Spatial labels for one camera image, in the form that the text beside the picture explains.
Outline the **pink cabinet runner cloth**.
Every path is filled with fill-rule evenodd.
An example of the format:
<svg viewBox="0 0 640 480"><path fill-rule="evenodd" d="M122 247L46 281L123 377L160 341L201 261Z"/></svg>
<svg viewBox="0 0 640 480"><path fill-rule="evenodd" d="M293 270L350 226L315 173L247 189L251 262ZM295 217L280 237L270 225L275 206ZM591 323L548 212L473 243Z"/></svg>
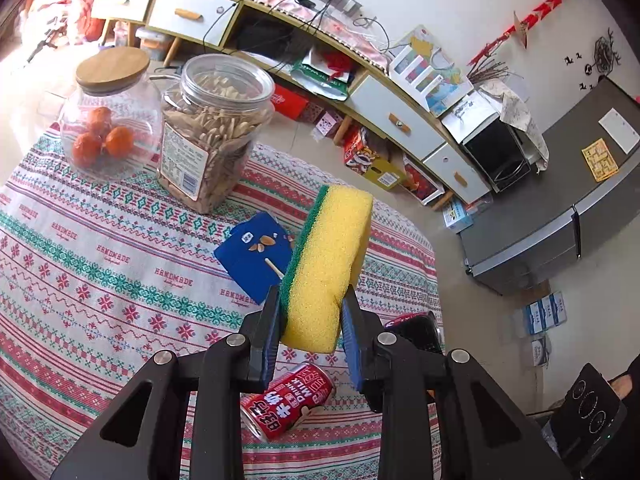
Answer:
<svg viewBox="0 0 640 480"><path fill-rule="evenodd" d="M388 59L378 50L364 32L358 32L338 18L334 18L328 10L321 14L319 10L310 10L295 0L243 0L259 3L275 14L287 15L307 23L312 29L318 29L322 34L331 37L343 47L351 50L371 66L383 73L388 72Z"/></svg>

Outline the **white framed red picture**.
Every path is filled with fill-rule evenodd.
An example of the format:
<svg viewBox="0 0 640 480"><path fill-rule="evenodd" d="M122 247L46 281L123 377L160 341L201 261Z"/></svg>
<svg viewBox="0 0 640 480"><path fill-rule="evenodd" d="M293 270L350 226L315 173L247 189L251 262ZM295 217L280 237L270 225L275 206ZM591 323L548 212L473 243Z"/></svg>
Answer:
<svg viewBox="0 0 640 480"><path fill-rule="evenodd" d="M442 184L420 169L406 154L402 155L402 164L406 177L401 185L423 206L438 200L445 194Z"/></svg>

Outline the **yellow cardboard box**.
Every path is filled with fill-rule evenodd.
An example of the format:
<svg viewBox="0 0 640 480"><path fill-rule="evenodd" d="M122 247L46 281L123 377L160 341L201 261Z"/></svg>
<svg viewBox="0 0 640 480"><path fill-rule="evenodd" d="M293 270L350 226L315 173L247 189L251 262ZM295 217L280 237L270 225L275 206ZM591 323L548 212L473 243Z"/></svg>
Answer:
<svg viewBox="0 0 640 480"><path fill-rule="evenodd" d="M406 174L393 159L386 139L363 126L352 125L343 139L344 165L385 191L406 180Z"/></svg>

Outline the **red hanging decoration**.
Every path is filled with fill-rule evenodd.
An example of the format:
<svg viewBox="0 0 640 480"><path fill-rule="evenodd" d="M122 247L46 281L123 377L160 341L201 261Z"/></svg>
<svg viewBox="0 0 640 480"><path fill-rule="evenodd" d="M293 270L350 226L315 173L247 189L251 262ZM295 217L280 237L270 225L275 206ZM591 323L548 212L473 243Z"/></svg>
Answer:
<svg viewBox="0 0 640 480"><path fill-rule="evenodd" d="M482 47L474 58L470 59L469 66L477 66L480 61L484 61L491 53L494 53L506 40L515 36L518 32L527 35L528 32L539 22L543 21L553 10L563 3L564 0L544 0L535 6L525 18L518 18L514 15L513 24L507 28L496 39L488 42Z"/></svg>

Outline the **grey steel refrigerator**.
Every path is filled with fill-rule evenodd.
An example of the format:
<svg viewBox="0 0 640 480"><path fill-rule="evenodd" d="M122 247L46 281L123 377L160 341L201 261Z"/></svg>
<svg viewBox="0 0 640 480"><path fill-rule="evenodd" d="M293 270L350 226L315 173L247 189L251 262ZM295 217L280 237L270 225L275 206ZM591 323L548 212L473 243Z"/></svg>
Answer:
<svg viewBox="0 0 640 480"><path fill-rule="evenodd" d="M600 80L544 132L547 170L498 194L461 232L471 278L497 294L516 294L591 255L638 216L639 150L625 154L600 126L611 108L639 127L638 102L611 79ZM596 182L582 149L600 138L620 170Z"/></svg>

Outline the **red cardboard box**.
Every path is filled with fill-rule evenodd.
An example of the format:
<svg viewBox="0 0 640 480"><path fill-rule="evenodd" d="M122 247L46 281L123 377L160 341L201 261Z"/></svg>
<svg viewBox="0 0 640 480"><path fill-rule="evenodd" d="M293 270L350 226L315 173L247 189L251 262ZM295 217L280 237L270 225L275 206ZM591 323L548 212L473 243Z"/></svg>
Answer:
<svg viewBox="0 0 640 480"><path fill-rule="evenodd" d="M278 113L292 120L296 120L296 122L303 120L305 110L309 104L306 96L302 96L280 84L274 86L271 102Z"/></svg>

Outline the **yellow green sponge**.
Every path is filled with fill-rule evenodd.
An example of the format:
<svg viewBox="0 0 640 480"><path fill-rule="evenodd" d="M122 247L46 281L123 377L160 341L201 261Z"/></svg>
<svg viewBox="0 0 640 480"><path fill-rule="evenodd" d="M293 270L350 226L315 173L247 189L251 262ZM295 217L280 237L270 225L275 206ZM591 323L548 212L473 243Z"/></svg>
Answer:
<svg viewBox="0 0 640 480"><path fill-rule="evenodd" d="M320 188L280 284L281 342L288 348L334 351L342 301L366 255L372 209L373 196L358 188Z"/></svg>

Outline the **wooden white TV cabinet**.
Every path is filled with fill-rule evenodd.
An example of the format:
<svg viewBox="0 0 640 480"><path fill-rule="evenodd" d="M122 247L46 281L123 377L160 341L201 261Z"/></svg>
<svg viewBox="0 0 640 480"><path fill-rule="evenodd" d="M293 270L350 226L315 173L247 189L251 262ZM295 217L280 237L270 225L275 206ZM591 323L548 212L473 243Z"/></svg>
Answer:
<svg viewBox="0 0 640 480"><path fill-rule="evenodd" d="M349 124L358 122L394 142L465 203L490 191L440 120L388 72L296 18L243 0L94 0L92 14L250 61L334 105Z"/></svg>

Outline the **clear jar of seeds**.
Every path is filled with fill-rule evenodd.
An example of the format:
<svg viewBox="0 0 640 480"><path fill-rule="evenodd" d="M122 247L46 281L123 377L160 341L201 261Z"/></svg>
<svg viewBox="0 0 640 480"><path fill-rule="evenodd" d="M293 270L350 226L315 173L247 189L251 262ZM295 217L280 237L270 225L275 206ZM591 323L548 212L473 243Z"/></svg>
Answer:
<svg viewBox="0 0 640 480"><path fill-rule="evenodd" d="M251 62L202 54L163 92L160 184L188 208L210 214L239 182L258 131L270 122L276 85Z"/></svg>

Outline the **red cartoon milk can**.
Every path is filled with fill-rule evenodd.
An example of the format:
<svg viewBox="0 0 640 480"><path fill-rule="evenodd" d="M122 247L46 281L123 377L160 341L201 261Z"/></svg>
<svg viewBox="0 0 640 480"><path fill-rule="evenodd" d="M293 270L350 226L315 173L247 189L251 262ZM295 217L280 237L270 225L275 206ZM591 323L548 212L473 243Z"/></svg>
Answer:
<svg viewBox="0 0 640 480"><path fill-rule="evenodd" d="M271 442L323 408L333 393L331 377L317 365L304 363L276 379L265 392L242 396L240 411L252 435Z"/></svg>

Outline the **blue white stacked boxes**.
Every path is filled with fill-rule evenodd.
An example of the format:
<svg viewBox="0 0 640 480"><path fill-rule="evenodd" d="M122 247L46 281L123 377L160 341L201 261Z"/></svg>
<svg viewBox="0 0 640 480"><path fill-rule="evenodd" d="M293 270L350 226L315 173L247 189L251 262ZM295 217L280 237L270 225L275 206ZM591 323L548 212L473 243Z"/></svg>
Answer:
<svg viewBox="0 0 640 480"><path fill-rule="evenodd" d="M527 335L542 334L565 323L567 313L562 292L552 292L528 304L523 309L523 318Z"/></svg>

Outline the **orange tangerine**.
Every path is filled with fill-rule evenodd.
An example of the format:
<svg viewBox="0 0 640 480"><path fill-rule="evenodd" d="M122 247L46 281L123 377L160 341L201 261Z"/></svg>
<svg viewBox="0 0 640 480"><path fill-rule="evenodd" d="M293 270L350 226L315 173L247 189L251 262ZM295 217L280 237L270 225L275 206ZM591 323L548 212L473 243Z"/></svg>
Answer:
<svg viewBox="0 0 640 480"><path fill-rule="evenodd" d="M87 169L96 163L101 151L102 139L91 132L84 132L76 136L72 146L72 159L77 167Z"/></svg>
<svg viewBox="0 0 640 480"><path fill-rule="evenodd" d="M134 148L134 132L125 126L113 128L104 139L107 154L115 158L126 158Z"/></svg>
<svg viewBox="0 0 640 480"><path fill-rule="evenodd" d="M106 136L112 130L112 111L106 106L90 110L88 129L92 134L101 138Z"/></svg>

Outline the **patterned striped tablecloth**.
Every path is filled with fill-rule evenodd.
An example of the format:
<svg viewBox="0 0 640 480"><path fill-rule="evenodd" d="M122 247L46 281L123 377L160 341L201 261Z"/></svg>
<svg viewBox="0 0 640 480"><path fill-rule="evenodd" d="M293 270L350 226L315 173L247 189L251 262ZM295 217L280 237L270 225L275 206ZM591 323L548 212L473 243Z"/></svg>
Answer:
<svg viewBox="0 0 640 480"><path fill-rule="evenodd" d="M209 216L169 195L155 170L119 183L78 174L49 130L1 187L1 432L36 479L55 466L158 350L206 350L257 304L214 250L267 211L292 242L325 183L344 183L255 144L240 183ZM402 214L375 200L360 306L383 323L433 312L442 337L435 255ZM323 368L328 405L274 443L243 427L247 479L374 479L381 417L330 354L280 347L276 377Z"/></svg>

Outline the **yellow paper note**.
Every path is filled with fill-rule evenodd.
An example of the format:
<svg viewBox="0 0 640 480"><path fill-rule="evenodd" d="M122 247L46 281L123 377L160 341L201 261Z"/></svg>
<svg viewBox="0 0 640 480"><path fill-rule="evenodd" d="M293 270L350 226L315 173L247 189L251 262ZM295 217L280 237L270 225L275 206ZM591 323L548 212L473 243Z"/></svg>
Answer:
<svg viewBox="0 0 640 480"><path fill-rule="evenodd" d="M608 180L620 170L605 140L602 138L583 148L582 156L584 156L585 162L596 182Z"/></svg>

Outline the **colourful map board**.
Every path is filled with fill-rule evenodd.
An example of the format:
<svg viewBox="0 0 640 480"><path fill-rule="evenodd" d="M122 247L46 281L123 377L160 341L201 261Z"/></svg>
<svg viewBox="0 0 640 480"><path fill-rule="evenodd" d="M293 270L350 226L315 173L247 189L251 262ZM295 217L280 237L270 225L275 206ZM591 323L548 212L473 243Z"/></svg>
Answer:
<svg viewBox="0 0 640 480"><path fill-rule="evenodd" d="M424 26L416 27L390 48L388 76L435 117L473 90L464 71Z"/></svg>

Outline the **white picture frame stand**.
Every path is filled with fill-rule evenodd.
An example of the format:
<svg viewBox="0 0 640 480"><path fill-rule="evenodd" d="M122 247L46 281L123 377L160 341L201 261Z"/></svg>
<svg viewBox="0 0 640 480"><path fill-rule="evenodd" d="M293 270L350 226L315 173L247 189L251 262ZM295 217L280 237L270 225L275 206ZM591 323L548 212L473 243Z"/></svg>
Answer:
<svg viewBox="0 0 640 480"><path fill-rule="evenodd" d="M390 79L417 101L425 101L444 80L431 62L410 46L394 57L388 70Z"/></svg>

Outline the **black plastic tray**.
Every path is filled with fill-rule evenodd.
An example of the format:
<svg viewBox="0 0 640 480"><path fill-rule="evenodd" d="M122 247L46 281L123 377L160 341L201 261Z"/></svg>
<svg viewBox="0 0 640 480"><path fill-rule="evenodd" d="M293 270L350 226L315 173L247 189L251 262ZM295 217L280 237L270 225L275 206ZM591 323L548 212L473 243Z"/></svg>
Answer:
<svg viewBox="0 0 640 480"><path fill-rule="evenodd" d="M404 314L387 322L384 327L386 332L407 339L419 350L442 354L442 338L432 311Z"/></svg>

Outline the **white paper note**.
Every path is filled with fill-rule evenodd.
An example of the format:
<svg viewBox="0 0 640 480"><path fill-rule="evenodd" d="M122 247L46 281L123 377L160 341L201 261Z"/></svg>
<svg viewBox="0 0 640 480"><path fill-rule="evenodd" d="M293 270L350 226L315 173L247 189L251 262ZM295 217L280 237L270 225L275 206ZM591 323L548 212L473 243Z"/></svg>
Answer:
<svg viewBox="0 0 640 480"><path fill-rule="evenodd" d="M640 141L640 134L615 108L600 118L599 124L625 154L629 154Z"/></svg>

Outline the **blue snack packet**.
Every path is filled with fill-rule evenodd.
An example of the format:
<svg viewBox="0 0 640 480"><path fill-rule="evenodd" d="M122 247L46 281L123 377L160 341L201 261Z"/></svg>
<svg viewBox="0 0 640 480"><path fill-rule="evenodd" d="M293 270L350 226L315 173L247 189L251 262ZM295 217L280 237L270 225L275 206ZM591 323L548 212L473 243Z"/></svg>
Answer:
<svg viewBox="0 0 640 480"><path fill-rule="evenodd" d="M214 255L239 288L262 304L284 277L293 255L292 238L271 214L261 211L235 226Z"/></svg>

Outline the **blue white carton box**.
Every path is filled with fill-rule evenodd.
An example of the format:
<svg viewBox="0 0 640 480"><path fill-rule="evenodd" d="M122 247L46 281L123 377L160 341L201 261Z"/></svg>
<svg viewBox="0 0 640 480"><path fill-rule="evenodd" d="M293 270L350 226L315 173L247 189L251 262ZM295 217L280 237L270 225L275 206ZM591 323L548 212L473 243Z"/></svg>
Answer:
<svg viewBox="0 0 640 480"><path fill-rule="evenodd" d="M465 210L464 203L452 198L442 207L442 218L446 228L454 234L459 234L473 224L473 218Z"/></svg>

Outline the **glass jar wooden lid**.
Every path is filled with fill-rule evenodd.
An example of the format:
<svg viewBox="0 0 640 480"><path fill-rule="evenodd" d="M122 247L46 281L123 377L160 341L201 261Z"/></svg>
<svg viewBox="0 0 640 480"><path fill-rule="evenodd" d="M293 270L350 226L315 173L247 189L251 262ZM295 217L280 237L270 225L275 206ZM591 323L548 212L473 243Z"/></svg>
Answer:
<svg viewBox="0 0 640 480"><path fill-rule="evenodd" d="M65 157L82 174L117 182L152 164L164 120L149 65L138 48L111 47L77 66L58 124Z"/></svg>

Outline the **black microwave oven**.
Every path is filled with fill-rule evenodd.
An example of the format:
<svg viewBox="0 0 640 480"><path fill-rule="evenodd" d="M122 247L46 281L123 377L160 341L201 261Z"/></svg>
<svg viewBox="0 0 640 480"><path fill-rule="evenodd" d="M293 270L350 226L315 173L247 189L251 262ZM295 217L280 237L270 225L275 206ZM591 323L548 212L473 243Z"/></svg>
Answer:
<svg viewBox="0 0 640 480"><path fill-rule="evenodd" d="M476 128L462 142L496 193L503 192L530 173L522 142L510 125L496 118Z"/></svg>

